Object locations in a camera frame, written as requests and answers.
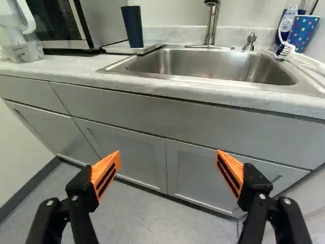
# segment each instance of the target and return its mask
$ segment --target faucet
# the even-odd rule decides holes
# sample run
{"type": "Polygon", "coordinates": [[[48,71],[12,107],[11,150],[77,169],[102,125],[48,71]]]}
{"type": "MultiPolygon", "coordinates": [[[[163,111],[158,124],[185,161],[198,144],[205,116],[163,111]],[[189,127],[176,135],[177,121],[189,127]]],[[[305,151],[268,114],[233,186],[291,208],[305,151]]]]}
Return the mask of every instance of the faucet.
{"type": "Polygon", "coordinates": [[[255,32],[252,32],[247,37],[247,43],[243,46],[243,50],[245,51],[254,51],[254,41],[256,41],[257,36],[255,35],[255,32]]]}
{"type": "Polygon", "coordinates": [[[204,45],[214,45],[220,2],[220,0],[204,0],[204,4],[210,8],[209,22],[204,45]]]}
{"type": "Polygon", "coordinates": [[[214,45],[220,2],[221,0],[204,0],[204,4],[210,8],[204,45],[185,45],[185,48],[235,49],[235,47],[221,47],[214,45]]]}

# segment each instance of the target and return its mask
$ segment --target wall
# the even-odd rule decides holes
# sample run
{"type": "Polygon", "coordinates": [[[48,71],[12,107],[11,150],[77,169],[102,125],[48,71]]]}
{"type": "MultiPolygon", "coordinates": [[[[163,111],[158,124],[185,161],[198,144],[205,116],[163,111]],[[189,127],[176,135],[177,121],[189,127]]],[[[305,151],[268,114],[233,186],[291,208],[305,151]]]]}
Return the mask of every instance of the wall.
{"type": "MultiPolygon", "coordinates": [[[[140,5],[143,26],[206,25],[204,0],[129,0],[140,5]]],[[[218,26],[277,27],[284,0],[221,0],[218,26]]]]}
{"type": "Polygon", "coordinates": [[[53,157],[0,98],[0,207],[53,157]]]}
{"type": "Polygon", "coordinates": [[[325,39],[325,1],[320,0],[314,11],[314,15],[319,15],[322,18],[318,24],[315,35],[310,40],[310,43],[306,47],[305,54],[315,58],[319,61],[325,63],[325,49],[324,49],[324,39],[325,39]]]}

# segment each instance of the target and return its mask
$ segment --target polka dot cup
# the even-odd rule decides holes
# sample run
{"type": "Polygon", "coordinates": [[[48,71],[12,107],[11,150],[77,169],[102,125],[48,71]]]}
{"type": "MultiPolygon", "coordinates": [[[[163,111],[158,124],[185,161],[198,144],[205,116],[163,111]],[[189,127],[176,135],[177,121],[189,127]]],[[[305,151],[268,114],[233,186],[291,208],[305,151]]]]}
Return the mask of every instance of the polka dot cup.
{"type": "Polygon", "coordinates": [[[314,15],[296,15],[287,41],[296,46],[296,52],[303,53],[319,23],[320,17],[314,15]]]}

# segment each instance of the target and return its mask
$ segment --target baseboard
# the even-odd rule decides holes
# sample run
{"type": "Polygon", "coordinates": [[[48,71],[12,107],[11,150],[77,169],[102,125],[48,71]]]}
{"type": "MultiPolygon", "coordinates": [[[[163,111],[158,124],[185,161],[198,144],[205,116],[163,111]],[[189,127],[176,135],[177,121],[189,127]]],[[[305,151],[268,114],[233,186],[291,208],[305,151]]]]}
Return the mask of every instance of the baseboard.
{"type": "Polygon", "coordinates": [[[22,188],[18,190],[1,208],[0,224],[16,209],[16,207],[57,167],[61,159],[53,158],[37,172],[22,188]]]}

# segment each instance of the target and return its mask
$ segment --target faucet handle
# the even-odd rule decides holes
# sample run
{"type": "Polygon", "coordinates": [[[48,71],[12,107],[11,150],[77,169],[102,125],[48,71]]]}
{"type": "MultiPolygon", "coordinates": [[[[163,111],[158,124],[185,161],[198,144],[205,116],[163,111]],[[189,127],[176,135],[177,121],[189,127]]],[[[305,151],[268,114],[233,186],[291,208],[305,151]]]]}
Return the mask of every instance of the faucet handle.
{"type": "Polygon", "coordinates": [[[247,37],[247,43],[243,46],[243,50],[246,51],[253,51],[254,50],[254,41],[256,41],[257,36],[255,35],[255,32],[252,32],[247,37]]]}
{"type": "Polygon", "coordinates": [[[257,36],[255,35],[255,32],[252,32],[251,34],[249,34],[249,36],[247,37],[247,41],[248,42],[254,42],[256,41],[257,36]]]}

